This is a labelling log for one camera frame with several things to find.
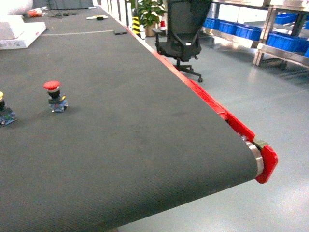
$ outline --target red object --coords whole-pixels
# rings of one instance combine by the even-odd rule
[[[271,174],[275,170],[275,167],[278,164],[278,156],[276,152],[269,145],[266,145],[262,148],[261,155],[263,157],[264,170],[262,174],[260,174],[255,179],[257,182],[264,184],[269,180]]]
[[[46,82],[44,85],[43,85],[43,88],[49,90],[49,91],[52,91],[52,90],[55,90],[57,89],[59,86],[61,85],[61,83],[59,81],[48,81]]]
[[[159,61],[161,61],[168,69],[170,69],[179,79],[181,79],[190,89],[192,89],[201,99],[203,99],[221,118],[228,122],[231,128],[240,135],[246,136],[249,142],[253,142],[255,134],[248,127],[246,127],[239,119],[232,115],[226,108],[224,108],[215,98],[202,89],[193,80],[188,79],[185,75],[179,72],[165,57],[154,51],[145,41],[135,35],[129,30],[129,32],[143,44]],[[264,184],[266,183],[278,164],[278,156],[271,146],[266,145],[261,150],[263,157],[264,169],[256,181]]]
[[[164,18],[164,16],[162,17],[162,21],[161,21],[161,23],[160,23],[160,30],[166,30],[165,18]]]

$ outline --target white box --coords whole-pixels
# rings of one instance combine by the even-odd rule
[[[16,39],[25,31],[21,15],[0,16],[0,40]]]
[[[45,23],[25,23],[25,31],[17,39],[0,41],[0,50],[27,48],[45,30]]]

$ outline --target plant pot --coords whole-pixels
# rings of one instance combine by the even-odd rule
[[[145,27],[145,34],[147,37],[154,37],[155,33],[153,32],[152,28],[155,28],[155,22],[148,27]]]

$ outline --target chair armrest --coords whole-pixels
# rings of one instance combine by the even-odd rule
[[[161,31],[160,29],[152,28],[151,30],[153,30],[153,32],[154,32],[156,35],[164,35],[164,32]]]

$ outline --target chair backrest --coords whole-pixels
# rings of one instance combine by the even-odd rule
[[[212,0],[168,0],[168,43],[171,47],[199,46],[198,34]]]

